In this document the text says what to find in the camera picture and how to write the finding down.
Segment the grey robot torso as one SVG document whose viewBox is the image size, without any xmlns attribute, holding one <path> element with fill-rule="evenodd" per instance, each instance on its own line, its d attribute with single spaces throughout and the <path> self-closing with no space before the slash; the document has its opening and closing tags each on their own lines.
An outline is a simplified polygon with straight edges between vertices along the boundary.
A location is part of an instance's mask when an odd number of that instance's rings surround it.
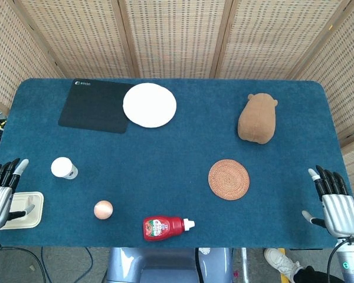
<svg viewBox="0 0 354 283">
<path fill-rule="evenodd" d="M 104 283 L 232 283 L 232 248 L 112 248 Z"/>
</svg>

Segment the silver metal table leg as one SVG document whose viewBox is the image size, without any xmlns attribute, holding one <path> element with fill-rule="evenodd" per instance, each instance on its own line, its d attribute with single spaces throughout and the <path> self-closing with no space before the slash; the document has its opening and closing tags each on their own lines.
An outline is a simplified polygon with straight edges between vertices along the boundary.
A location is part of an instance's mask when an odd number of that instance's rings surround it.
<svg viewBox="0 0 354 283">
<path fill-rule="evenodd" d="M 241 262 L 243 283 L 250 283 L 248 274 L 248 256 L 246 248 L 241 248 Z"/>
</svg>

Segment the peach coloured ball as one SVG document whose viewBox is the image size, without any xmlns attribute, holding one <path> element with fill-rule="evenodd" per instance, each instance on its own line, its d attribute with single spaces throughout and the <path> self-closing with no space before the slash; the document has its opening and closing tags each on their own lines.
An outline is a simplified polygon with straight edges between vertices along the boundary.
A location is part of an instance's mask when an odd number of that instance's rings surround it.
<svg viewBox="0 0 354 283">
<path fill-rule="evenodd" d="M 94 215 L 97 219 L 105 220 L 113 214 L 113 205 L 107 200 L 101 200 L 94 206 Z"/>
</svg>

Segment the black trouser leg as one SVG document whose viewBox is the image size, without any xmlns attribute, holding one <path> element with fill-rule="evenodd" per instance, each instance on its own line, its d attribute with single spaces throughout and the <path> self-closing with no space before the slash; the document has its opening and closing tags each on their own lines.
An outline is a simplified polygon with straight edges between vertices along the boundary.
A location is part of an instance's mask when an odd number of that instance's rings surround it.
<svg viewBox="0 0 354 283">
<path fill-rule="evenodd" d="M 327 280 L 327 273 L 315 271 L 312 266 L 300 268 L 293 275 L 292 283 L 344 283 L 344 281 L 333 275 Z"/>
</svg>

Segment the red ketchup squeeze bottle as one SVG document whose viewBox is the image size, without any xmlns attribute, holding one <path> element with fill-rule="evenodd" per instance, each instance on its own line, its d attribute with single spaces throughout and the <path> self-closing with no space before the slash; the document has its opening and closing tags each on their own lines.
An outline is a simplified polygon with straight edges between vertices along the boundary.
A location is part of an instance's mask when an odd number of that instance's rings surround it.
<svg viewBox="0 0 354 283">
<path fill-rule="evenodd" d="M 188 218 L 151 216 L 143 220 L 143 238 L 146 241 L 163 241 L 179 236 L 195 227 L 195 222 Z"/>
</svg>

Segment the brown capybara plush toy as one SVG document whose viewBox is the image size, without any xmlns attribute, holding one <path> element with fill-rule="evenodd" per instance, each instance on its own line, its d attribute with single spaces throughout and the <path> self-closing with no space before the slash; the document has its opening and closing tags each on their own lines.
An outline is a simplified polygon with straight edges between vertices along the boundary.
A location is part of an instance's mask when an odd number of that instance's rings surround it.
<svg viewBox="0 0 354 283">
<path fill-rule="evenodd" d="M 241 140 L 268 143 L 276 129 L 278 101 L 267 93 L 249 94 L 238 119 L 237 132 Z"/>
</svg>

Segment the white round plate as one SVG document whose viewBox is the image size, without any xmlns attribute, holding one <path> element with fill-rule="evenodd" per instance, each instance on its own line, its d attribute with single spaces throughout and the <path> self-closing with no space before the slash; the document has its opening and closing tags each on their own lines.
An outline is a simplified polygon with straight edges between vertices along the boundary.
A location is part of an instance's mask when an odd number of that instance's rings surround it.
<svg viewBox="0 0 354 283">
<path fill-rule="evenodd" d="M 145 128 L 157 128 L 171 121 L 176 113 L 176 98 L 167 88 L 155 83 L 140 83 L 124 96 L 127 118 Z"/>
</svg>

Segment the black mouse pad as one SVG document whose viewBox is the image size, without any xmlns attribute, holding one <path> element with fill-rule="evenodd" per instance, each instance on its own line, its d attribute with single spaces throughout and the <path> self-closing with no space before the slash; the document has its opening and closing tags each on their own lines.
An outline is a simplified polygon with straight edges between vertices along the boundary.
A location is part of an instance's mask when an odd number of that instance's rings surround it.
<svg viewBox="0 0 354 283">
<path fill-rule="evenodd" d="M 123 99 L 132 84 L 76 78 L 58 124 L 63 127 L 123 134 L 129 119 Z"/>
</svg>

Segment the bamboo folding screen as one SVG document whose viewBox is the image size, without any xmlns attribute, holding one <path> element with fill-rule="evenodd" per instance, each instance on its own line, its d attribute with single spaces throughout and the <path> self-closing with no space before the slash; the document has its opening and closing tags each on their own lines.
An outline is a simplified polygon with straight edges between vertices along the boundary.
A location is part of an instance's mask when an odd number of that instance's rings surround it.
<svg viewBox="0 0 354 283">
<path fill-rule="evenodd" d="M 354 194 L 354 0 L 0 0 L 0 113 L 43 77 L 317 81 Z"/>
</svg>

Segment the white sneaker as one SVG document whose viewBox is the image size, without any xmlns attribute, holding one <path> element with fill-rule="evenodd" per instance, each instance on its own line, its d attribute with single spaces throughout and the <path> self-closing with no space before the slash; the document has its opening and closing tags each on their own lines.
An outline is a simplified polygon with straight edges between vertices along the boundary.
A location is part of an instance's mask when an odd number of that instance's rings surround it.
<svg viewBox="0 0 354 283">
<path fill-rule="evenodd" d="M 265 249 L 264 257 L 269 265 L 288 278 L 291 283 L 295 283 L 294 276 L 303 269 L 299 262 L 293 262 L 276 248 Z"/>
</svg>

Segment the round brown woven coaster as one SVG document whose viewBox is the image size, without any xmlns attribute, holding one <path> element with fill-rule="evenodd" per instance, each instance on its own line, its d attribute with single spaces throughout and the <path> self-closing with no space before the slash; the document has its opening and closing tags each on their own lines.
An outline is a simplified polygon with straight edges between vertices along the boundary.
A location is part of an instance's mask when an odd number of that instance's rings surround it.
<svg viewBox="0 0 354 283">
<path fill-rule="evenodd" d="M 250 177 L 241 163 L 222 159 L 210 168 L 208 184 L 216 196 L 232 201 L 242 198 L 248 192 Z"/>
</svg>

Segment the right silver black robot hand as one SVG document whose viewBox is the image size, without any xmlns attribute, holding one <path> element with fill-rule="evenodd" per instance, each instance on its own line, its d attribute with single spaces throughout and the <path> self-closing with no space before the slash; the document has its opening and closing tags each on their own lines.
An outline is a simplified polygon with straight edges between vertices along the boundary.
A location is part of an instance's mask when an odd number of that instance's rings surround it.
<svg viewBox="0 0 354 283">
<path fill-rule="evenodd" d="M 301 213 L 313 225 L 325 228 L 335 238 L 354 237 L 354 198 L 350 195 L 344 178 L 337 172 L 316 166 L 308 169 L 323 208 L 324 218 Z"/>
</svg>

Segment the white paper cup blue flowers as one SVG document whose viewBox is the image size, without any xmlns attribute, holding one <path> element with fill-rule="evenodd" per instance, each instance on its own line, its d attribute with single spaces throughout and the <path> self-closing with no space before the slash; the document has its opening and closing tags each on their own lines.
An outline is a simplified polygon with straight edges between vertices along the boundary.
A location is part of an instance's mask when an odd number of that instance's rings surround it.
<svg viewBox="0 0 354 283">
<path fill-rule="evenodd" d="M 78 175 L 78 169 L 67 157 L 58 157 L 51 164 L 51 172 L 55 177 L 74 179 Z"/>
</svg>

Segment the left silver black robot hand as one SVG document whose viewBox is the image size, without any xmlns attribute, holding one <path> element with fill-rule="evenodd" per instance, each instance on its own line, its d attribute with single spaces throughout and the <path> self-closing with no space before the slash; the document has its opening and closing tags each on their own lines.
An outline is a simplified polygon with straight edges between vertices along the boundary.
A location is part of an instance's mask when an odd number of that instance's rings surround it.
<svg viewBox="0 0 354 283">
<path fill-rule="evenodd" d="M 10 211 L 19 180 L 28 164 L 29 160 L 20 160 L 19 158 L 5 164 L 0 164 L 0 228 L 7 221 L 22 218 L 35 208 L 35 205 L 31 203 L 23 210 Z"/>
</svg>

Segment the blue table cloth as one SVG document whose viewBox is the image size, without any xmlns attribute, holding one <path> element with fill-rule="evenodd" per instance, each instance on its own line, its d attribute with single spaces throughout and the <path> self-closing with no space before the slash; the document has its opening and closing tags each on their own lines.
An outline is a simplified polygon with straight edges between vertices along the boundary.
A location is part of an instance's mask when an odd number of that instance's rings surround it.
<svg viewBox="0 0 354 283">
<path fill-rule="evenodd" d="M 317 165 L 346 176 L 323 87 L 314 81 L 164 79 L 177 102 L 165 126 L 129 124 L 123 134 L 58 124 L 72 81 L 28 79 L 17 89 L 0 142 L 0 163 L 17 157 L 29 165 L 18 191 L 44 195 L 41 222 L 31 229 L 0 230 L 3 245 L 108 247 L 328 248 L 335 238 L 308 223 L 322 218 L 308 173 Z M 241 140 L 238 119 L 249 94 L 278 101 L 276 129 L 266 144 Z M 69 158 L 74 179 L 55 177 L 51 164 Z M 208 173 L 222 159 L 241 163 L 248 192 L 224 200 Z M 97 219 L 101 200 L 114 208 Z M 151 216 L 188 218 L 195 227 L 163 241 L 143 238 Z"/>
</svg>

